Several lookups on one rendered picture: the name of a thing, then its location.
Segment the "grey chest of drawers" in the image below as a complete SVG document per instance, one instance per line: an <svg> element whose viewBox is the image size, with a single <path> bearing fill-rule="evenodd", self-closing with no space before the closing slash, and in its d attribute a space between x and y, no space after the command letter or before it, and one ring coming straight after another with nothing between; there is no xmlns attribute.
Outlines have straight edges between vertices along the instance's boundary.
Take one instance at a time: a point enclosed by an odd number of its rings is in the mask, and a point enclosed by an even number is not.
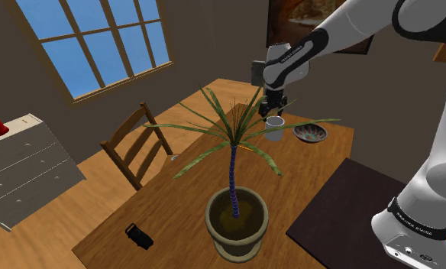
<svg viewBox="0 0 446 269"><path fill-rule="evenodd" d="M0 227L10 231L84 180L45 122L27 114L0 136Z"/></svg>

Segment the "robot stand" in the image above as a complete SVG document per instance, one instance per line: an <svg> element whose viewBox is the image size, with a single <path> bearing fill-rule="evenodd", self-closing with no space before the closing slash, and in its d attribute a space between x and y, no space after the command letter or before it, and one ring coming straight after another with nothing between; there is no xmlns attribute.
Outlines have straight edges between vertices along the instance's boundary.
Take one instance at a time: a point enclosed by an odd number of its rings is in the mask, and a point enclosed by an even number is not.
<svg viewBox="0 0 446 269"><path fill-rule="evenodd" d="M346 158L286 235L327 269L411 269L389 257L371 227L404 187Z"/></svg>

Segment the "dark framed wall picture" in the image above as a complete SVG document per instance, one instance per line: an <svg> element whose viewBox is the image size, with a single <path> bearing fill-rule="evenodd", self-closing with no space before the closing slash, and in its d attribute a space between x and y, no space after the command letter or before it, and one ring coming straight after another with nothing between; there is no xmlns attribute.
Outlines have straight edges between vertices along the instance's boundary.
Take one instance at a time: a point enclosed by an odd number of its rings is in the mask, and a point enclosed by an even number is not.
<svg viewBox="0 0 446 269"><path fill-rule="evenodd" d="M296 44L346 0L269 0L267 47Z"/></svg>

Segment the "wooden table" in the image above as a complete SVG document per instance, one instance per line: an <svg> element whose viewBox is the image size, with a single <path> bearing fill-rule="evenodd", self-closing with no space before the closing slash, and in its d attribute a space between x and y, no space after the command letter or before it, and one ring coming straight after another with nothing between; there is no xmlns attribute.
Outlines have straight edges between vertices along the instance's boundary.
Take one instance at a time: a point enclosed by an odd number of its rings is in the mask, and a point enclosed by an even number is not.
<svg viewBox="0 0 446 269"><path fill-rule="evenodd" d="M286 230L341 162L350 157L354 130L325 123L327 138L300 141L290 128L280 141L263 134L252 145L269 154L275 174L258 154L238 149L235 182L258 193L269 210L269 225L257 256L243 264L223 259L205 227L210 198L228 186L231 149L216 151L179 178L181 169L218 145L204 134L157 174L73 249L86 269L323 269L287 235ZM138 247L124 230L134 223L154 244Z"/></svg>

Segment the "potted palm plant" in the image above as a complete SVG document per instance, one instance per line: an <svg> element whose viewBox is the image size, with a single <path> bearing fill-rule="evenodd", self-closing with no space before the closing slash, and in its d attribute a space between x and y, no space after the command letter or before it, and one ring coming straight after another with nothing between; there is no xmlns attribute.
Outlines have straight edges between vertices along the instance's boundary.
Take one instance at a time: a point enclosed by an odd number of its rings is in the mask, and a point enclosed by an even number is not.
<svg viewBox="0 0 446 269"><path fill-rule="evenodd" d="M237 150L240 147L250 149L255 154L261 156L275 174L281 176L283 173L273 158L248 142L249 139L268 132L268 130L264 129L250 133L249 130L259 122L265 123L270 116L278 116L277 112L280 109L272 109L267 116L262 118L258 114L258 109L261 102L266 100L266 96L265 94L260 96L258 93L255 93L249 104L245 105L244 110L237 110L231 114L233 121L230 122L216 94L210 88L201 89L200 92L217 113L221 124L212 121L204 115L199 115L200 118L205 119L212 125L205 127L193 123L189 123L187 126L156 124L156 127L194 131L213 135L223 140L222 143L208 149L188 163L174 176L176 179L210 154L227 146L231 149L228 176L229 187L219 190L208 201L205 208L205 225L212 237L216 251L226 261L244 263L254 258L261 248L262 238L269 225L269 211L267 204L258 193L235 184L234 172Z"/></svg>

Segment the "wooden chair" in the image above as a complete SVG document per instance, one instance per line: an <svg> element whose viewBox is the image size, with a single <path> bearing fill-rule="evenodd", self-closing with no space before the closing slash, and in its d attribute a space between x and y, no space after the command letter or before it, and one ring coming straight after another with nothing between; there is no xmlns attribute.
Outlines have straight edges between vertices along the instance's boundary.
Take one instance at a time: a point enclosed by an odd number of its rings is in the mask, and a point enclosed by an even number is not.
<svg viewBox="0 0 446 269"><path fill-rule="evenodd" d="M151 127L146 127L126 151L124 157L120 157L118 155L118 152L116 151L116 147L123 141L123 139L131 132L131 129L144 116L148 119ZM177 156L177 154L175 154L170 148L169 143L163 135L163 132L158 127L156 127L156 124L157 122L150 112L147 104L145 102L141 102L140 108L133 112L125 120L125 122L115 131L110 140L100 143L102 149L111 158L117 168L123 173L128 182L136 191L142 188L141 180L149 169L154 158L157 156L159 149L163 148L165 150L168 156L166 160L172 160L173 157ZM140 164L137 172L133 173L130 169L130 164L153 133L157 136L157 141L151 147L149 153Z"/></svg>

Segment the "dark patterned bowl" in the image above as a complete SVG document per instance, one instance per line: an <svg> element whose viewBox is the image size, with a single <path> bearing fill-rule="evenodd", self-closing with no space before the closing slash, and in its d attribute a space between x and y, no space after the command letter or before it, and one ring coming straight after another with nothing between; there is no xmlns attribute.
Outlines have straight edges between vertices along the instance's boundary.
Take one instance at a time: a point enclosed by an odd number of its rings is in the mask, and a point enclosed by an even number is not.
<svg viewBox="0 0 446 269"><path fill-rule="evenodd" d="M310 144L323 141L328 136L327 131L322 126L317 124L296 126L293 128L292 132L300 141Z"/></svg>

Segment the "black small device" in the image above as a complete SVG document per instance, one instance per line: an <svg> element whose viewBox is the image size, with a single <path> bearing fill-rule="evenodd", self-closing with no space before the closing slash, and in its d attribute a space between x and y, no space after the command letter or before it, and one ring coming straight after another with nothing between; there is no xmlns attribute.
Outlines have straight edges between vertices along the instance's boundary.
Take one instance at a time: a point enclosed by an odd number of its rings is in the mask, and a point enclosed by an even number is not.
<svg viewBox="0 0 446 269"><path fill-rule="evenodd" d="M149 247L154 244L154 240L148 234L140 230L134 223L131 223L124 232L138 247L145 250L148 250Z"/></svg>

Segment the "white cup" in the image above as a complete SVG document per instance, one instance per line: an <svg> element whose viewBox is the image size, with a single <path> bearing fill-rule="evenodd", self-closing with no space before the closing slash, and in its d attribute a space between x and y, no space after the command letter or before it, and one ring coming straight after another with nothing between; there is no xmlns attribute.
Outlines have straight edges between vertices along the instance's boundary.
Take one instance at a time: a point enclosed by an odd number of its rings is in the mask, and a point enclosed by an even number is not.
<svg viewBox="0 0 446 269"><path fill-rule="evenodd" d="M269 141L280 141L283 138L283 129L278 129L278 127L283 127L285 120L280 116L270 116L265 121L265 129L268 130L264 134L264 137Z"/></svg>

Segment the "wooden framed window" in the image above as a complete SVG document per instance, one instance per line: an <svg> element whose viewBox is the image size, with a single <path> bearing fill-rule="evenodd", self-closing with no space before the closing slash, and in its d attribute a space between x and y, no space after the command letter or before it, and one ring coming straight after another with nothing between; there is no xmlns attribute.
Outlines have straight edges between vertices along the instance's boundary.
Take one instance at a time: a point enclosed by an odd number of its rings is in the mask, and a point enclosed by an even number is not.
<svg viewBox="0 0 446 269"><path fill-rule="evenodd" d="M158 0L2 0L66 103L172 65Z"/></svg>

